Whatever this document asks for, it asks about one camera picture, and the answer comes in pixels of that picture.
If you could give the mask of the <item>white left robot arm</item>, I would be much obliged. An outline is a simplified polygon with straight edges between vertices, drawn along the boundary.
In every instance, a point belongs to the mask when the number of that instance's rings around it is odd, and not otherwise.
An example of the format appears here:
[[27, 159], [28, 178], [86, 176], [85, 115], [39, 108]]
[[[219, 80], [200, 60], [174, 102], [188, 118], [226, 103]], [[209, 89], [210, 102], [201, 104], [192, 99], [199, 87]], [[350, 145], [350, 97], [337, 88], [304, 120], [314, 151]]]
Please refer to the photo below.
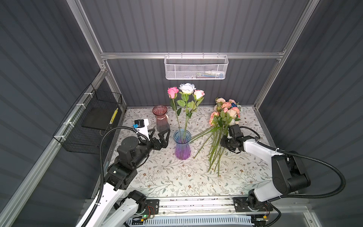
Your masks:
[[78, 227], [121, 227], [135, 214], [142, 214], [146, 208], [146, 195], [134, 190], [123, 198], [112, 215], [109, 214], [136, 177], [138, 168], [146, 163], [151, 151], [167, 148], [170, 130], [160, 132], [156, 138], [155, 129], [124, 129], [136, 135], [123, 139], [117, 148], [119, 155], [115, 162], [107, 170], [101, 168], [97, 196], [78, 222]]

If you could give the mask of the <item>blue purple glass vase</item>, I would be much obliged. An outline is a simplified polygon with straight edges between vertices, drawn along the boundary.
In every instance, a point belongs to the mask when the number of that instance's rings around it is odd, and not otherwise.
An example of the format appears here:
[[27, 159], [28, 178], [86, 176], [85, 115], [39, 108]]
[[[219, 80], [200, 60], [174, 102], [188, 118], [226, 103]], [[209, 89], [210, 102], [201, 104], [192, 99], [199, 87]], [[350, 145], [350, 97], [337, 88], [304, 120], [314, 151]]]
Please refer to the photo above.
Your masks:
[[175, 156], [180, 160], [187, 160], [191, 156], [190, 141], [192, 135], [188, 130], [180, 129], [174, 133], [176, 143]]

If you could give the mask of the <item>light pink rose stem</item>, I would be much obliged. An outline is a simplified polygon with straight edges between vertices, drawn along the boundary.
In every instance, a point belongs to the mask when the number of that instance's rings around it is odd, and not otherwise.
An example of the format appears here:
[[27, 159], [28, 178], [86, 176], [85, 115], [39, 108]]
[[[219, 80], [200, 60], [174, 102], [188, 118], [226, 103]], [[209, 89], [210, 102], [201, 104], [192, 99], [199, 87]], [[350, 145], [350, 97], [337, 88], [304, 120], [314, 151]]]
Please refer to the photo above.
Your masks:
[[205, 92], [203, 90], [195, 90], [192, 94], [194, 100], [186, 103], [186, 121], [184, 129], [187, 130], [188, 122], [192, 117], [192, 114], [197, 110], [198, 106], [204, 100]]

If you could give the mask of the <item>white rose stem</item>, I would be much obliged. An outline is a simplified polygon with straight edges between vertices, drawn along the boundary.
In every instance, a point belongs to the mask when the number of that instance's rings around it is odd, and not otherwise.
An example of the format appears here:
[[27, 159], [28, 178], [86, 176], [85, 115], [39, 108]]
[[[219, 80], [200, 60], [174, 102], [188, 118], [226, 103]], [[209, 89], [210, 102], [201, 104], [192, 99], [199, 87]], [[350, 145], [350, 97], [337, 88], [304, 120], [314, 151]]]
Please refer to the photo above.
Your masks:
[[185, 114], [186, 114], [186, 119], [185, 119], [185, 126], [184, 126], [184, 130], [182, 132], [182, 138], [186, 139], [186, 130], [187, 130], [187, 125], [189, 122], [189, 119], [192, 116], [192, 113], [196, 111], [197, 109], [197, 101], [196, 101], [196, 96], [194, 94], [194, 92], [196, 91], [195, 85], [191, 84], [191, 83], [186, 83], [186, 84], [181, 84], [179, 86], [179, 90], [180, 90], [180, 95], [181, 95], [181, 99], [177, 100], [177, 104], [180, 107], [179, 109], [177, 109], [177, 116], [180, 115], [180, 113], [182, 112], [182, 108], [185, 107]]

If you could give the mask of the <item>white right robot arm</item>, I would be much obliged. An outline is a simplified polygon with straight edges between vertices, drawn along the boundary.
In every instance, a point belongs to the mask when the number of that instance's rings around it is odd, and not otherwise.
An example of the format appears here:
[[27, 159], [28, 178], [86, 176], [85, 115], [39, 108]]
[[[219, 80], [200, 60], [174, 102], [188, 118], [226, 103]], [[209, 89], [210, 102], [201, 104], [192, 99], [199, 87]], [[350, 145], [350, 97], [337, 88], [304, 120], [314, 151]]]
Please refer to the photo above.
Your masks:
[[232, 125], [228, 127], [228, 134], [224, 135], [220, 145], [229, 151], [239, 154], [242, 151], [250, 153], [265, 161], [271, 168], [272, 179], [267, 180], [257, 188], [250, 190], [246, 203], [251, 211], [258, 211], [271, 199], [280, 199], [283, 195], [288, 195], [311, 185], [306, 168], [300, 157], [286, 155], [278, 152], [276, 148], [260, 142], [260, 135], [245, 136], [242, 126]]

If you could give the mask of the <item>hot pink rose stem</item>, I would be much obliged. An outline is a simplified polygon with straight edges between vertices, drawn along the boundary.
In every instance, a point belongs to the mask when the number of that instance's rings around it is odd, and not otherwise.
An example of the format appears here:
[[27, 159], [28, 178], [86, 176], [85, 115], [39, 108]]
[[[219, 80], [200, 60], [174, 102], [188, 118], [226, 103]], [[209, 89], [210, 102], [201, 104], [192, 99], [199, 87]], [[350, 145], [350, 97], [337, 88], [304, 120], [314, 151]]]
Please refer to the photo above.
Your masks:
[[168, 93], [168, 96], [170, 98], [171, 108], [174, 110], [175, 115], [176, 115], [176, 120], [177, 120], [177, 123], [178, 123], [178, 129], [180, 130], [181, 127], [180, 127], [180, 122], [179, 122], [179, 115], [178, 115], [178, 111], [177, 111], [177, 107], [176, 107], [176, 101], [175, 101], [175, 99], [178, 96], [179, 89], [177, 87], [172, 87], [172, 88], [169, 88], [167, 90], [167, 93]]

